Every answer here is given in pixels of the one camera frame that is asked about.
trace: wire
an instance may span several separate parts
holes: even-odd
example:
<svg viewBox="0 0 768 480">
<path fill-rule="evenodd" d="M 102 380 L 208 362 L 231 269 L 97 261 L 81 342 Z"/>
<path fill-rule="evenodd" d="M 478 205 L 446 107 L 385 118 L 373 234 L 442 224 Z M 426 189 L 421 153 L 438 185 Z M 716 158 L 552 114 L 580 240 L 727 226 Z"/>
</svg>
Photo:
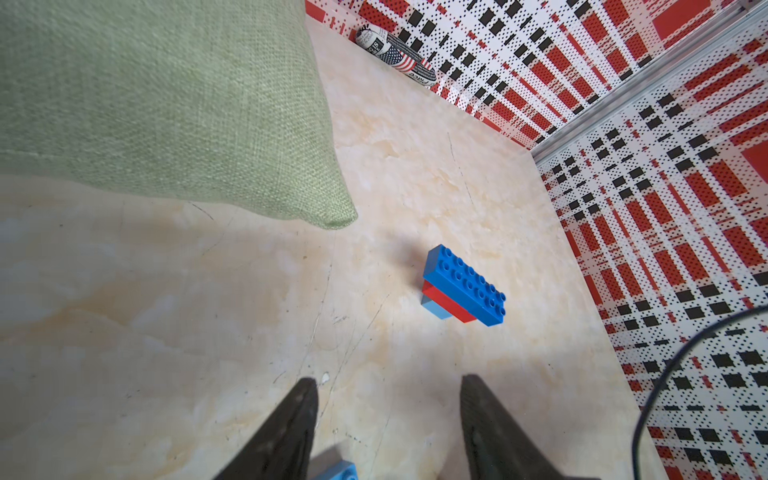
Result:
<svg viewBox="0 0 768 480">
<path fill-rule="evenodd" d="M 672 357 L 672 360 L 670 360 L 670 362 L 667 364 L 667 367 L 664 369 L 664 371 L 661 373 L 661 376 L 654 384 L 654 388 L 650 391 L 650 395 L 645 400 L 645 406 L 643 406 L 643 411 L 640 413 L 640 418 L 637 419 L 637 425 L 634 427 L 634 434 L 632 435 L 632 470 L 634 472 L 634 480 L 640 480 L 640 460 L 638 458 L 638 452 L 640 450 L 640 438 L 643 435 L 643 427 L 645 427 L 645 422 L 647 422 L 648 416 L 650 415 L 650 411 L 654 407 L 656 398 L 659 396 L 659 393 L 667 384 L 667 380 L 669 380 L 670 376 L 672 375 L 672 371 L 675 369 L 675 367 L 678 364 L 680 364 L 680 362 L 683 361 L 683 358 L 692 349 L 694 349 L 694 347 L 699 342 L 701 342 L 701 340 L 709 337 L 710 335 L 715 333 L 717 330 L 723 329 L 729 326 L 730 324 L 736 323 L 748 316 L 755 316 L 766 311 L 768 311 L 768 306 L 758 306 L 757 308 L 734 313 L 733 315 L 727 318 L 717 320 L 715 323 L 701 330 L 693 338 L 688 340 L 688 342 L 685 345 L 683 345 L 683 348 L 681 348 L 675 354 L 675 356 Z"/>
</svg>

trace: light blue lego brick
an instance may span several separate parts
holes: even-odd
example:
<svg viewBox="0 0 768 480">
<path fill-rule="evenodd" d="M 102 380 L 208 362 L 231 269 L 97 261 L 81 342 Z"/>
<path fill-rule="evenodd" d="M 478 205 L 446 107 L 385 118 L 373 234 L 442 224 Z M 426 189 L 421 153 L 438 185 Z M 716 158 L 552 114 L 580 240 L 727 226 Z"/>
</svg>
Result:
<svg viewBox="0 0 768 480">
<path fill-rule="evenodd" d="M 422 295 L 422 305 L 424 306 L 424 308 L 432 312 L 440 320 L 445 320 L 445 319 L 451 318 L 452 316 L 448 312 L 448 310 L 442 308 L 440 305 L 437 304 L 436 301 L 432 300 L 426 295 Z"/>
<path fill-rule="evenodd" d="M 342 460 L 312 480 L 357 480 L 355 464 Z"/>
<path fill-rule="evenodd" d="M 504 322 L 507 296 L 443 245 L 429 251 L 424 279 L 487 326 Z"/>
</svg>

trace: lego brick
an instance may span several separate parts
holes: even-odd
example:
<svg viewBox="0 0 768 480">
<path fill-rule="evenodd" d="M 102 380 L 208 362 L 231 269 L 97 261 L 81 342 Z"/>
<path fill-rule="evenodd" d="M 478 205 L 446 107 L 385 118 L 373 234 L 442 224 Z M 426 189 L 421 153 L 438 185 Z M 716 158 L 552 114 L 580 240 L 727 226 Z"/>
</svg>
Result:
<svg viewBox="0 0 768 480">
<path fill-rule="evenodd" d="M 422 295 L 422 306 L 440 320 L 451 318 L 451 313 L 448 310 L 442 308 L 439 303 L 426 296 L 426 294 Z"/>
<path fill-rule="evenodd" d="M 438 290 L 436 286 L 426 280 L 424 280 L 422 293 L 424 293 L 427 298 L 440 305 L 441 308 L 447 310 L 449 315 L 455 316 L 464 323 L 477 320 L 470 312 L 464 310 L 458 303 L 451 300 L 447 295 Z"/>
<path fill-rule="evenodd" d="M 342 460 L 312 480 L 357 480 L 355 464 Z"/>
<path fill-rule="evenodd" d="M 429 251 L 424 280 L 487 326 L 504 322 L 507 297 L 443 245 Z"/>
</svg>

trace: green cushion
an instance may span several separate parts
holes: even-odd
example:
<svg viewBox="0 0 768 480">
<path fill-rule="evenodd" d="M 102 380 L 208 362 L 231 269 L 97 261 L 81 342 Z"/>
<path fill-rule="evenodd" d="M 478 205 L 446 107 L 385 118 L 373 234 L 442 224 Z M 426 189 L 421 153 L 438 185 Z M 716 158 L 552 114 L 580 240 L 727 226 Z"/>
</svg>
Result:
<svg viewBox="0 0 768 480">
<path fill-rule="evenodd" d="M 304 0 L 0 2 L 0 172 L 357 218 Z"/>
</svg>

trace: beige floor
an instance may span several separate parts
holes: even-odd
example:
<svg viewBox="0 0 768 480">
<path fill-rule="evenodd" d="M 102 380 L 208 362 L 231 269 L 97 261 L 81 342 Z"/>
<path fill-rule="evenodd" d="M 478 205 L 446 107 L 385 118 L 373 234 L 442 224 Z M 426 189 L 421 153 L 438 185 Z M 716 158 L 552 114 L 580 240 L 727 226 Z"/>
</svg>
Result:
<svg viewBox="0 0 768 480">
<path fill-rule="evenodd" d="M 563 472 L 629 478 L 638 410 L 530 155 L 307 28 L 360 214 L 345 230 L 0 177 L 3 476 L 208 479 L 327 374 L 315 454 L 466 478 L 476 372 Z M 438 243 L 507 294 L 503 325 L 419 305 Z"/>
</svg>

